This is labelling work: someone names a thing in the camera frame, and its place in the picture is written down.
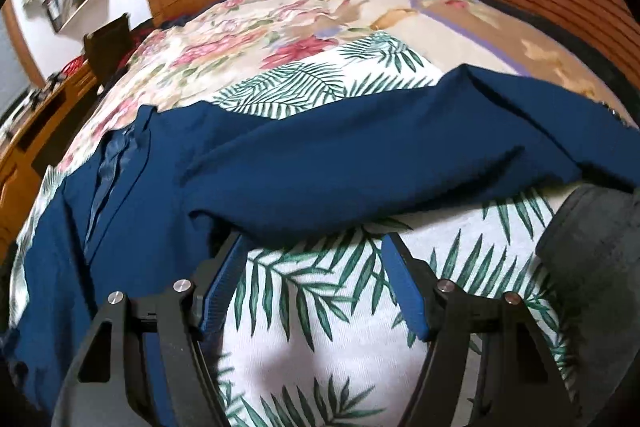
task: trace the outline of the floral blanket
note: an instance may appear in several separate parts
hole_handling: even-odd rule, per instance
[[[184,27],[152,33],[45,177],[18,238],[12,323],[28,302],[22,261],[46,204],[100,137],[130,123],[140,105],[167,110],[207,100],[287,118],[347,96],[430,86],[463,62],[604,100],[632,123],[575,56],[477,0],[228,0]],[[339,158],[319,161],[339,168]],[[407,330],[380,262],[388,231],[400,232],[416,257],[468,292],[520,293],[568,377],[561,321],[547,300],[552,287],[534,249],[571,190],[532,189],[485,205],[389,217],[288,251],[253,251],[222,351],[209,353],[232,424],[398,423],[427,346]],[[480,350],[474,339],[456,425],[468,419]]]

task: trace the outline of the blue gripper pad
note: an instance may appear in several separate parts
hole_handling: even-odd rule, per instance
[[[402,243],[397,235],[396,241]],[[405,260],[389,234],[382,238],[382,264],[389,277],[389,283],[396,294],[400,311],[407,327],[420,340],[427,339],[429,325],[424,311],[424,298],[409,271]]]
[[[251,241],[239,235],[220,267],[217,277],[209,287],[209,292],[203,301],[202,320],[198,327],[205,337],[217,333],[224,327],[226,311],[238,281],[244,274],[246,256],[253,248],[255,246]]]

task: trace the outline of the blue cloth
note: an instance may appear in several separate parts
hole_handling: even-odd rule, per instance
[[[84,245],[89,244],[89,238],[94,231],[95,225],[100,219],[100,212],[104,208],[111,191],[122,171],[129,163],[132,154],[135,152],[138,144],[132,139],[131,131],[133,124],[130,124],[122,132],[114,134],[104,148],[102,161],[98,167],[98,183],[95,190],[94,202],[91,205],[91,214],[89,215],[89,225],[87,226]]]
[[[187,278],[228,223],[276,248],[390,214],[567,184],[583,171],[640,185],[640,133],[606,108],[469,66],[435,87],[278,121],[204,102],[141,107],[132,132],[135,150],[88,241],[98,167],[122,131],[66,178],[25,259],[30,304],[4,352],[26,363],[24,393],[48,412],[96,304]]]

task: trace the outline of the metal screw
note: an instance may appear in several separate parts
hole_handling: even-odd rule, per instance
[[[506,300],[509,304],[520,304],[522,302],[522,298],[516,292],[507,292],[504,294],[504,300]]]
[[[456,285],[449,279],[440,279],[436,286],[438,287],[438,290],[443,293],[449,293],[456,289]]]
[[[178,293],[186,292],[189,288],[191,288],[191,281],[188,279],[180,279],[174,282],[174,290]]]
[[[111,292],[107,297],[107,301],[109,302],[109,304],[118,304],[123,299],[124,293],[122,292]]]

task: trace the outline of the white sheet with green leaves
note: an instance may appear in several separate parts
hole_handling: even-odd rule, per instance
[[[226,110],[280,119],[344,98],[434,86],[441,76],[404,42],[375,32],[232,84],[208,100]],[[378,154],[371,151],[371,160]],[[318,161],[340,169],[339,157]],[[24,253],[63,178],[55,171],[47,175],[38,197],[44,203],[32,212],[18,242],[14,317],[28,302]],[[232,425],[398,424],[428,347],[407,330],[390,290],[380,261],[380,240],[387,232],[399,232],[414,257],[469,293],[520,293],[567,377],[565,340],[546,299],[550,280],[534,250],[570,192],[570,187],[555,194],[531,189],[486,205],[388,217],[288,251],[252,251],[222,344],[206,347]],[[454,425],[468,419],[479,349],[476,337]]]

